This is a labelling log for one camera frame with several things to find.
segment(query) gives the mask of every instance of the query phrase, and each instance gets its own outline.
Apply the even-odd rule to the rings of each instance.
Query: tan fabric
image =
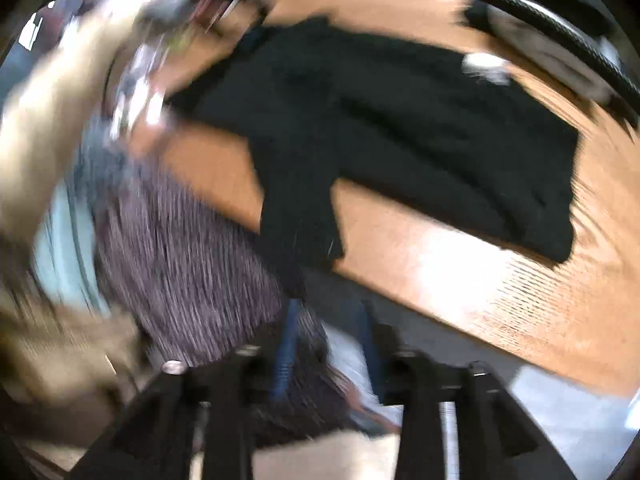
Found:
[[[135,17],[87,17],[75,41],[38,63],[7,99],[0,130],[0,229],[9,237],[31,245]]]
[[[138,368],[138,329],[129,314],[110,318],[42,301],[0,306],[0,359],[12,394],[62,402],[96,386],[116,384],[116,370]]]

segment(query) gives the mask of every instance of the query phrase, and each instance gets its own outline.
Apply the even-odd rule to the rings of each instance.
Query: black cable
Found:
[[[597,74],[640,115],[640,88],[622,71],[604,57],[592,44],[570,28],[549,18],[521,0],[482,0],[500,10],[535,27],[542,34],[574,54],[586,66]]]
[[[116,52],[113,54],[113,59],[109,63],[109,67],[107,69],[107,75],[104,78],[104,88],[102,89],[102,101],[100,102],[100,117],[107,118],[109,115],[107,114],[107,92],[109,91],[109,81],[111,79],[111,73],[113,73],[113,69],[116,65],[116,61],[122,51],[124,50],[125,45],[122,44],[116,49]]]

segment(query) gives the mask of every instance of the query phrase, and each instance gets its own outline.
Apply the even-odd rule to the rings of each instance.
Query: wooden table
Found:
[[[633,394],[640,384],[640,147],[628,131],[513,51],[460,25],[466,0],[273,1],[273,22],[322,12],[345,28],[503,56],[530,94],[580,131],[576,237],[564,264],[500,248],[339,180],[332,197],[346,256],[335,270],[596,391]],[[222,42],[199,38],[170,61],[159,84],[184,84],[229,52],[239,33]],[[139,150],[150,135],[140,130]],[[199,197],[258,230],[262,191],[244,139],[190,124],[169,142],[164,162]]]

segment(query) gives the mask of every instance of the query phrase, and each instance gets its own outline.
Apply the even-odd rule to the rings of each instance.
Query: gray floor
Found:
[[[609,476],[636,435],[626,428],[631,399],[598,396],[466,336],[335,274],[308,271],[308,303],[332,326],[357,336],[356,309],[368,300],[379,320],[398,330],[405,344],[437,361],[484,361],[507,384],[564,457],[578,480]]]

